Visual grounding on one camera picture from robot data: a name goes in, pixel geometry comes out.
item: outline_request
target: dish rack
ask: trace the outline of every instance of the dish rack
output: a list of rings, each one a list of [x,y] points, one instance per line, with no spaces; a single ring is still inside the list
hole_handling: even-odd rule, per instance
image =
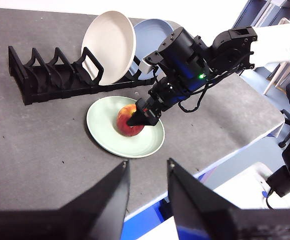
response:
[[[89,57],[98,69],[95,79],[91,79],[89,73],[82,66],[86,57]],[[56,64],[58,59],[63,64]],[[36,60],[39,65],[33,66]],[[134,62],[137,65],[140,64],[140,60],[136,56]],[[45,63],[39,52],[33,48],[31,59],[26,64],[22,64],[14,48],[9,46],[8,64],[9,74],[14,77],[25,105],[84,94],[147,86],[152,85],[156,80],[155,76],[151,79],[139,80],[141,71],[138,70],[134,75],[128,71],[124,77],[113,84],[99,85],[104,68],[87,47],[84,47],[81,57],[72,64],[58,47],[55,48],[53,59],[48,63]]]

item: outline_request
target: cable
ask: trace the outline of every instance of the cable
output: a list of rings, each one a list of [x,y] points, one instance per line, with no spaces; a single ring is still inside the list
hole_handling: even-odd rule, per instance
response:
[[[268,194],[267,194],[267,197],[266,197],[266,204],[267,204],[267,206],[268,206],[270,209],[273,209],[273,208],[270,206],[270,204],[269,204],[269,202],[268,202],[268,198],[269,198],[270,195],[273,194],[273,193],[274,193],[274,190],[271,188],[271,189],[269,190]]]
[[[179,108],[185,112],[185,113],[193,113],[194,111],[196,111],[199,106],[200,106],[200,102],[202,101],[202,98],[204,97],[205,93],[207,92],[208,89],[212,88],[213,86],[217,85],[218,83],[220,83],[221,80],[225,79],[226,77],[228,77],[229,75],[233,74],[234,72],[237,71],[237,69],[239,68],[240,66],[240,62],[247,56],[253,54],[254,52],[248,52],[247,54],[243,55],[241,58],[239,58],[235,64],[233,66],[236,66],[234,68],[232,68],[231,70],[227,71],[227,72],[224,72],[223,74],[217,76],[217,77],[214,77],[212,78],[211,80],[209,80],[206,84],[205,84],[205,87],[204,89],[202,90],[199,90],[199,91],[196,91],[196,92],[192,92],[190,94],[186,94],[185,96],[193,96],[193,95],[196,95],[196,94],[199,94],[199,93],[202,93],[198,99],[198,102],[197,102],[197,106],[191,110],[188,110],[188,109],[185,109],[182,105],[181,105],[181,102],[178,102],[178,106]]]
[[[223,74],[217,76],[217,77],[214,77],[212,78],[211,80],[208,81],[208,84],[210,84],[212,81],[214,81],[212,83],[212,85],[210,85],[208,87],[208,89],[212,88],[213,86],[215,86],[216,84],[220,83],[221,80],[225,79],[226,77],[228,77],[229,75],[233,74],[234,72],[237,71],[237,69],[239,68],[240,66],[240,62],[245,59],[247,56],[253,54],[254,52],[251,51],[251,52],[248,52],[246,53],[245,55],[243,55],[241,58],[239,58],[235,64],[233,64],[233,66],[235,66],[234,68],[232,68],[231,70],[227,71],[227,72],[224,72]],[[196,94],[199,94],[203,91],[204,89],[202,90],[199,90],[199,91],[196,91],[196,92],[192,92],[192,93],[189,93],[189,94],[186,94],[186,96],[192,96],[192,95],[196,95]]]
[[[182,102],[182,101],[178,102],[178,106],[179,106],[180,109],[181,109],[182,111],[184,111],[185,113],[193,113],[194,111],[196,111],[196,110],[199,108],[200,103],[201,103],[201,100],[203,99],[203,97],[204,97],[204,95],[205,95],[207,89],[208,89],[208,84],[205,85],[205,88],[203,89],[203,93],[200,95],[199,100],[198,100],[198,102],[197,102],[197,106],[196,106],[194,109],[191,109],[191,110],[185,109],[185,108],[181,105],[181,102]]]

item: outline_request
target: table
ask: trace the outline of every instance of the table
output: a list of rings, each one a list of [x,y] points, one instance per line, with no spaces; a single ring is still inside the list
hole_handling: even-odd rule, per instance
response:
[[[24,106],[8,73],[7,47],[23,63],[37,48],[48,62],[60,47],[80,56],[94,15],[0,9],[0,210],[55,209],[89,189],[124,159],[102,149],[86,127],[89,106],[106,96],[146,98],[150,86],[82,95]],[[133,24],[139,19],[132,19]],[[184,106],[193,107],[196,97]],[[276,130],[280,112],[236,74],[208,91],[201,109],[162,114],[165,142],[155,154],[130,161],[127,210],[135,212],[167,189],[166,159],[202,174]]]

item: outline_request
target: apple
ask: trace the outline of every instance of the apple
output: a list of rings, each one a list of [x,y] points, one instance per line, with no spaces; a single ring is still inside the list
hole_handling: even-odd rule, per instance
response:
[[[131,118],[134,112],[136,112],[136,105],[129,104],[123,107],[117,115],[116,125],[119,132],[124,136],[135,136],[139,134],[144,128],[144,125],[128,126],[127,121]]]

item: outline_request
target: white plate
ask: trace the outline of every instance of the white plate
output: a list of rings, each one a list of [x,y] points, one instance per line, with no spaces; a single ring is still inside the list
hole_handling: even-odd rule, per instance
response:
[[[108,96],[94,102],[87,112],[87,126],[94,139],[112,154],[132,159],[155,153],[165,139],[160,120],[155,126],[145,126],[136,136],[123,136],[117,131],[118,112],[135,102],[128,97]]]
[[[81,52],[84,47],[94,54],[104,67],[104,74],[99,85],[109,85],[120,80],[130,68],[136,51],[136,35],[130,20],[118,11],[108,11],[99,15],[88,27]],[[92,79],[98,69],[89,59],[83,67]]]

